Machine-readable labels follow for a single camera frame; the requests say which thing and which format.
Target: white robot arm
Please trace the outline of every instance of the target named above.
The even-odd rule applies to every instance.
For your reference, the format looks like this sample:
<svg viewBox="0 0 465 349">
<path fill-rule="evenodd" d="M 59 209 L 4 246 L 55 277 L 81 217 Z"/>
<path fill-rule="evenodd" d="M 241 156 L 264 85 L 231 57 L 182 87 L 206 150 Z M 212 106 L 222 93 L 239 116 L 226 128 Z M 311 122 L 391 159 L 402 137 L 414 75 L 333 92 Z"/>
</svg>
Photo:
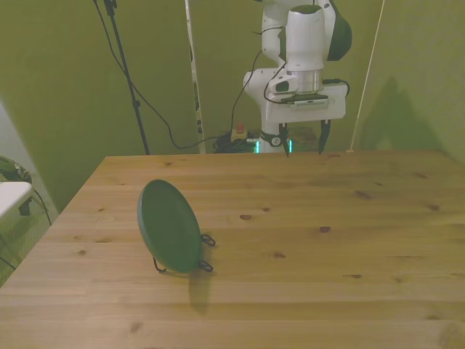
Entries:
<svg viewBox="0 0 465 349">
<path fill-rule="evenodd" d="M 260 149 L 288 153 L 287 124 L 319 120 L 321 152 L 331 120 L 345 116 L 348 92 L 346 85 L 323 84 L 323 69 L 327 60 L 340 60 L 349 51 L 350 26 L 333 0 L 256 1 L 264 3 L 262 51 L 280 66 L 244 78 L 262 113 Z"/>
</svg>

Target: wooden table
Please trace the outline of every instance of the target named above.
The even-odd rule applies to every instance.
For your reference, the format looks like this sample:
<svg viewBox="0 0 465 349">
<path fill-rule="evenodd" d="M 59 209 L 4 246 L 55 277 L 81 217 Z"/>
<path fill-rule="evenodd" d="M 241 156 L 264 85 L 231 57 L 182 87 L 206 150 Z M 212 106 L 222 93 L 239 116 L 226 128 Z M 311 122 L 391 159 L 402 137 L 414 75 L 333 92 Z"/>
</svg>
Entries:
<svg viewBox="0 0 465 349">
<path fill-rule="evenodd" d="M 156 273 L 168 180 L 212 275 Z M 465 348 L 465 170 L 441 153 L 107 158 L 0 290 L 5 349 Z"/>
</svg>

